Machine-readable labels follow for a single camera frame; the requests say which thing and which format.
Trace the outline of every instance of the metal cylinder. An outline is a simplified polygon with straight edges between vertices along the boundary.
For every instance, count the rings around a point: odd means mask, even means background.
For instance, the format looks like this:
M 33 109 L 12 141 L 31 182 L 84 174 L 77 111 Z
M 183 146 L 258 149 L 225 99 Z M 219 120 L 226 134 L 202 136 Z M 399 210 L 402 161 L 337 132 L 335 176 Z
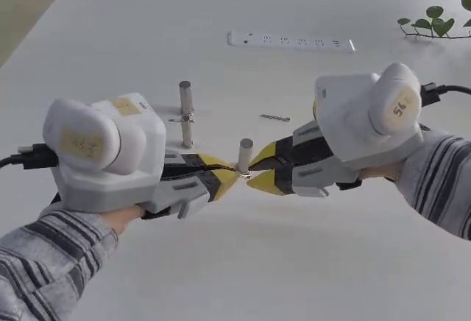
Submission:
M 185 149 L 190 149 L 193 146 L 193 138 L 191 137 L 191 122 L 189 116 L 182 116 L 182 136 L 183 143 L 182 146 Z
M 188 80 L 180 82 L 180 104 L 182 116 L 191 116 L 194 113 L 193 98 L 191 96 L 191 83 Z
M 245 174 L 249 171 L 249 163 L 252 159 L 253 141 L 250 138 L 244 138 L 241 141 L 238 150 L 237 170 Z

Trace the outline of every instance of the cable connector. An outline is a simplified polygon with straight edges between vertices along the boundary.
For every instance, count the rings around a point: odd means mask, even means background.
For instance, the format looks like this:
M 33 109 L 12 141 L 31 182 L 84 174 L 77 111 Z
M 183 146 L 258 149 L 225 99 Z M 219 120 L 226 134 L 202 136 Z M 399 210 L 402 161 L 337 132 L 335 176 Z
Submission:
M 420 86 L 420 97 L 422 98 L 422 107 L 439 102 L 440 95 L 446 93 L 446 89 L 442 89 L 443 85 L 437 87 L 436 83 L 428 83 Z
M 18 154 L 0 160 L 0 167 L 23 165 L 24 170 L 53 168 L 59 164 L 59 159 L 54 151 L 44 143 L 33 144 L 30 147 L 19 147 Z

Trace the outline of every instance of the human hand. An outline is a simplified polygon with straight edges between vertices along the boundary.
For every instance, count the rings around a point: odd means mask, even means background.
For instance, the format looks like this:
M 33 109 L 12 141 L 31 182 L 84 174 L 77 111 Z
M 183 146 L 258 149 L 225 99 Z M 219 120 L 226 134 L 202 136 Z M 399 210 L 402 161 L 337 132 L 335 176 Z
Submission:
M 118 235 L 121 235 L 126 229 L 127 225 L 134 219 L 141 218 L 145 210 L 138 206 L 116 209 L 100 214 L 102 220 L 107 223 Z
M 403 170 L 404 160 L 398 161 L 393 164 L 380 166 L 378 168 L 366 168 L 361 170 L 360 180 L 369 179 L 373 177 L 387 177 L 391 180 L 396 180 Z

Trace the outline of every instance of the plant stem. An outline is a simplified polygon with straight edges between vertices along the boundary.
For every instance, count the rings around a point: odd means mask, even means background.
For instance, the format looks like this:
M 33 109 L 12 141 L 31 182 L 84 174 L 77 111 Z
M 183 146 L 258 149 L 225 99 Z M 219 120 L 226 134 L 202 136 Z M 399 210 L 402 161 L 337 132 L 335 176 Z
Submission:
M 404 34 L 406 36 L 422 36 L 424 38 L 432 38 L 432 39 L 470 39 L 471 38 L 471 32 L 468 36 L 447 36 L 446 38 L 443 37 L 443 36 L 432 36 L 432 35 L 420 34 L 419 32 L 417 32 L 417 33 L 415 33 L 415 32 L 404 32 Z

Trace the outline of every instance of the gray striped shirt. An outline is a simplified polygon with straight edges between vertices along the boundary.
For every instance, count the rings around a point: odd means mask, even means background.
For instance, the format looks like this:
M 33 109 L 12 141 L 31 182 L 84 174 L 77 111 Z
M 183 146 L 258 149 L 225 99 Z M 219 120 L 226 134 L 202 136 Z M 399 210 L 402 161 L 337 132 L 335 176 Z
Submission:
M 471 240 L 471 143 L 436 131 L 397 181 L 407 202 Z M 67 320 L 118 238 L 96 214 L 50 211 L 0 238 L 0 320 Z

